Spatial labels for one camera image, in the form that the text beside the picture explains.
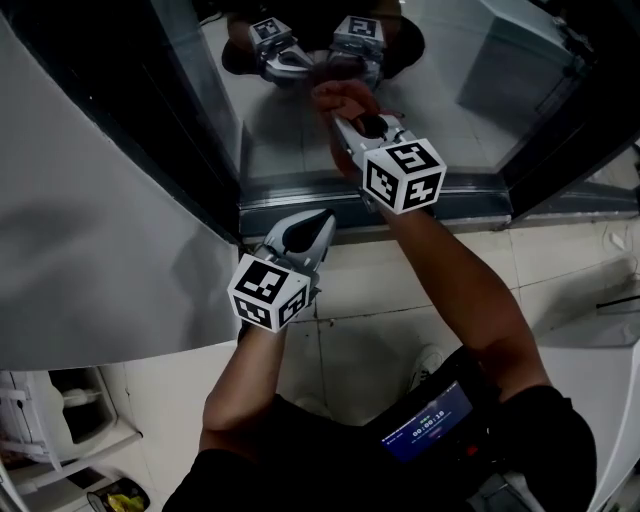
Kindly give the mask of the person's right forearm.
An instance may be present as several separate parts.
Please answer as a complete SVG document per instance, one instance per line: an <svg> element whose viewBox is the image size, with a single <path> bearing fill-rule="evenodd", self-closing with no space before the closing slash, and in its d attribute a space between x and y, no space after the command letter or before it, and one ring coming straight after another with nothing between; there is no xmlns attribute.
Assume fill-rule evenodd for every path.
<svg viewBox="0 0 640 512"><path fill-rule="evenodd" d="M437 312L498 387L500 400L550 386L533 333L501 278L426 212L383 216Z"/></svg>

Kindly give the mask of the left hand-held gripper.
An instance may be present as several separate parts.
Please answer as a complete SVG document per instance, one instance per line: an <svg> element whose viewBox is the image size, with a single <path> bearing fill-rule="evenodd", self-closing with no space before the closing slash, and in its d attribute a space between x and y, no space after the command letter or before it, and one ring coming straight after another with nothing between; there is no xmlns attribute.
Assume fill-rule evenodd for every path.
<svg viewBox="0 0 640 512"><path fill-rule="evenodd" d="M243 321L279 332L310 305L318 267L336 230L332 209L305 210L280 219L253 254L241 257L227 292Z"/></svg>

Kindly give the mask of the black bent rod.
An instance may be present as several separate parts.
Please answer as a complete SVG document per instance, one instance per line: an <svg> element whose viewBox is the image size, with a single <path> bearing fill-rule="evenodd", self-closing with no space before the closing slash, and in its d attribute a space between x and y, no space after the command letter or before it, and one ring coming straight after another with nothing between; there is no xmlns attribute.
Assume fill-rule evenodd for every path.
<svg viewBox="0 0 640 512"><path fill-rule="evenodd" d="M608 307L612 307L612 306L616 306L616 305L620 305L628 302L633 302L633 301L639 301L639 300L640 300L640 295L633 295L633 296L628 296L628 297L624 297L624 298L620 298L620 299L616 299L616 300L612 300L604 303L597 303L595 305L595 308L599 310L599 309L608 308Z"/></svg>

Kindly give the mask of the white side table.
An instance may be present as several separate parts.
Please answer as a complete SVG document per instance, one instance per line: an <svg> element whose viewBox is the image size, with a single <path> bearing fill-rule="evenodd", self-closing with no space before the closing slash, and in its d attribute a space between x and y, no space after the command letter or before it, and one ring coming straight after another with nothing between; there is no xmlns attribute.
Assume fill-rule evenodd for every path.
<svg viewBox="0 0 640 512"><path fill-rule="evenodd" d="M53 466L27 378L0 370L0 462L24 503L38 491L32 480Z"/></svg>

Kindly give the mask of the partly frosted glass pane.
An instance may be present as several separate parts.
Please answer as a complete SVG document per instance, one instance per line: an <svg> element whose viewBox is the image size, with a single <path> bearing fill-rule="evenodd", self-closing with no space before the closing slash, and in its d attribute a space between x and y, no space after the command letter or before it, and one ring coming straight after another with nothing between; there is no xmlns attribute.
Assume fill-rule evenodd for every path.
<svg viewBox="0 0 640 512"><path fill-rule="evenodd" d="M635 202L640 195L640 146L631 144L573 192L594 200Z"/></svg>

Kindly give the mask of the person's black trousers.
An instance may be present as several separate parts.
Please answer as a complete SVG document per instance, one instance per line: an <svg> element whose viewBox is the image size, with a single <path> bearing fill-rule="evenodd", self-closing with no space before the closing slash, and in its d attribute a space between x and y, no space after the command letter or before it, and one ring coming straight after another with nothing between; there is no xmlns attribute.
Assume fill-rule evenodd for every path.
<svg viewBox="0 0 640 512"><path fill-rule="evenodd" d="M456 349L434 374L436 385L444 390L458 383L472 404L496 402L500 389L489 378L480 362L464 346Z"/></svg>

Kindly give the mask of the clear glass window pane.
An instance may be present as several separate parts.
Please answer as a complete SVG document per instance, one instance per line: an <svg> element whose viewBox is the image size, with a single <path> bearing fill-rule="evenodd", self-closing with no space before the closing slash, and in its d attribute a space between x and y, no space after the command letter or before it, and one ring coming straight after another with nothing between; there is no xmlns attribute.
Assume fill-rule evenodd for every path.
<svg viewBox="0 0 640 512"><path fill-rule="evenodd" d="M356 78L456 173L490 175L590 71L554 0L150 0L244 205L341 193L314 86Z"/></svg>

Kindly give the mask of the person's black shirt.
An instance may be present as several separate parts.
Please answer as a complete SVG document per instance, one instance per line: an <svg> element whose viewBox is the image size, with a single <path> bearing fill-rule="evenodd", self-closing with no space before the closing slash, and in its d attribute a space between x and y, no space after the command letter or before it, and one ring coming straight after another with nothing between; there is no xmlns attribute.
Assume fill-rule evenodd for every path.
<svg viewBox="0 0 640 512"><path fill-rule="evenodd" d="M488 412L486 454L521 476L544 512L586 512L597 481L593 434L553 387L527 389ZM252 462L219 449L200 452L162 512L266 512L276 506L385 512L472 512L470 478L452 457L429 449L410 464L386 460L362 428L315 416L277 397L264 424L264 457Z"/></svg>

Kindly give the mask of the person's left forearm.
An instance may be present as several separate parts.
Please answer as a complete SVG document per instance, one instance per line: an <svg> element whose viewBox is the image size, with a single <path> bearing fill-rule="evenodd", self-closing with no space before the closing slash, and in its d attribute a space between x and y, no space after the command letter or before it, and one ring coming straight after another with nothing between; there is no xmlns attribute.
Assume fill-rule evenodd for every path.
<svg viewBox="0 0 640 512"><path fill-rule="evenodd" d="M256 457L258 435L276 396L287 331L249 327L206 398L199 449Z"/></svg>

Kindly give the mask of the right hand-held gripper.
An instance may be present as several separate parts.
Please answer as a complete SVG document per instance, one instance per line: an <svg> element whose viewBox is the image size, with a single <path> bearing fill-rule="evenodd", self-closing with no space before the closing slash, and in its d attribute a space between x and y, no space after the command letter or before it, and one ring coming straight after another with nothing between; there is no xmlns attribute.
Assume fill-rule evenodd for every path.
<svg viewBox="0 0 640 512"><path fill-rule="evenodd" d="M332 126L346 151L364 152L362 189L381 206L403 214L438 200L447 165L426 138L405 130L396 116L373 117L373 137L387 138L374 147L350 121L333 116Z"/></svg>

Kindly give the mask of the person's white shoe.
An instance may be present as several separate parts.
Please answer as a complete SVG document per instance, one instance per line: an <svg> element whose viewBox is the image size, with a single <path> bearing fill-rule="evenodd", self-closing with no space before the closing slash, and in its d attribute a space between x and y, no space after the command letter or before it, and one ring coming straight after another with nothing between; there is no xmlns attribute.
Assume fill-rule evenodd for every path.
<svg viewBox="0 0 640 512"><path fill-rule="evenodd" d="M413 391L433 375L440 368L443 361L444 357L437 345L425 345L415 360L409 378L408 391Z"/></svg>

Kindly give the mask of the large white cabinet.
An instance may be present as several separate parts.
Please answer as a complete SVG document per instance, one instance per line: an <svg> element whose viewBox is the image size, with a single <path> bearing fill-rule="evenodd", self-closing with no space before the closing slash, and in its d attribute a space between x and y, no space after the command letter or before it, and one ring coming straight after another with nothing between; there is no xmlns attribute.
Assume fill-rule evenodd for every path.
<svg viewBox="0 0 640 512"><path fill-rule="evenodd" d="M576 320L538 345L551 382L594 435L597 483L588 512L596 512L640 460L640 314Z"/></svg>

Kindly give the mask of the white plastic rack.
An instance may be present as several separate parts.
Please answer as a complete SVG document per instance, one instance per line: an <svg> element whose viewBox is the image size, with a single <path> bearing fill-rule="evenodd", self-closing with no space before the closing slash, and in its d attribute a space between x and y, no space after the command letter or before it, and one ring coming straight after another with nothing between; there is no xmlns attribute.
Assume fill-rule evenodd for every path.
<svg viewBox="0 0 640 512"><path fill-rule="evenodd" d="M49 455L56 470L71 475L97 467L143 438L116 411L100 370L96 367L54 370Z"/></svg>

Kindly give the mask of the yellow trash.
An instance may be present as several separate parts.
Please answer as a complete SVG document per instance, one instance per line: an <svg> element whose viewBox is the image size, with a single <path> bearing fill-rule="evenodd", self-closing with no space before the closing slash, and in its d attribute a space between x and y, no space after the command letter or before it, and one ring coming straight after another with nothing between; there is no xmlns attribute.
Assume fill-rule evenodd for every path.
<svg viewBox="0 0 640 512"><path fill-rule="evenodd" d="M141 496L108 494L105 510L107 512L145 512L145 501Z"/></svg>

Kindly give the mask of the small yellow-filled cup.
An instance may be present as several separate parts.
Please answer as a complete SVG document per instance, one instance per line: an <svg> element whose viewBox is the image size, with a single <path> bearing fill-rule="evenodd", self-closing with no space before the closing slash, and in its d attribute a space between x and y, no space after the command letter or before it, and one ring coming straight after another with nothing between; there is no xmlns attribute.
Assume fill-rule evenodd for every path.
<svg viewBox="0 0 640 512"><path fill-rule="evenodd" d="M141 496L145 501L145 511L151 504L148 494L141 486L129 478L122 477L101 489L87 493L88 503L95 512L107 512L105 504L108 494L124 494L130 497Z"/></svg>

